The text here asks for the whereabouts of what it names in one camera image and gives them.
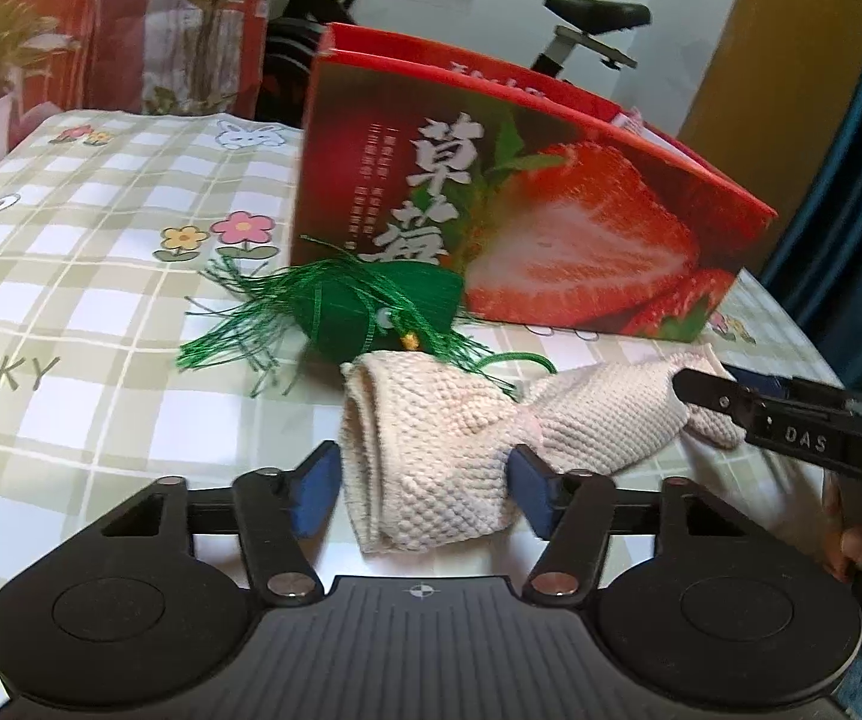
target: yellow flower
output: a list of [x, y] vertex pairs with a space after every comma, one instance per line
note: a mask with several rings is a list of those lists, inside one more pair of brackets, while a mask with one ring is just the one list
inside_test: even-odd
[[211, 237], [209, 233], [202, 232], [192, 224], [181, 227], [179, 230], [175, 227], [168, 227], [166, 230], [161, 230], [161, 236], [163, 237], [162, 247], [183, 248], [187, 251], [200, 248], [202, 242]]

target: pink flower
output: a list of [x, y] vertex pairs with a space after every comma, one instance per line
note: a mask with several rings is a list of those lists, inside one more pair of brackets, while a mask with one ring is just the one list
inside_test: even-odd
[[266, 244], [271, 240], [274, 220], [269, 217], [256, 217], [247, 211], [235, 211], [223, 221], [211, 225], [211, 232], [221, 235], [221, 243], [227, 245]]

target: bike seat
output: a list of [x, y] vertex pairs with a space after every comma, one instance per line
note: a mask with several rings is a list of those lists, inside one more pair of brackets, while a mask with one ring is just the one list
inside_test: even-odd
[[586, 35], [634, 29], [650, 23], [650, 9], [639, 2], [544, 0], [544, 7]]

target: crosshair logo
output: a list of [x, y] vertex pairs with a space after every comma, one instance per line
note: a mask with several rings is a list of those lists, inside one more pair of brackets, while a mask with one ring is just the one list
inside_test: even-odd
[[424, 584], [423, 582], [408, 588], [408, 593], [412, 594], [415, 598], [430, 598], [436, 592], [440, 592], [440, 590], [435, 589], [429, 584]]

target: exercise bike wheel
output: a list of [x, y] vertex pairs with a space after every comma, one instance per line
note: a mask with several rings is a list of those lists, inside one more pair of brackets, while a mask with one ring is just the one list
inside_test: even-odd
[[323, 25], [301, 19], [278, 19], [268, 25], [264, 77], [255, 118], [300, 127], [311, 66]]

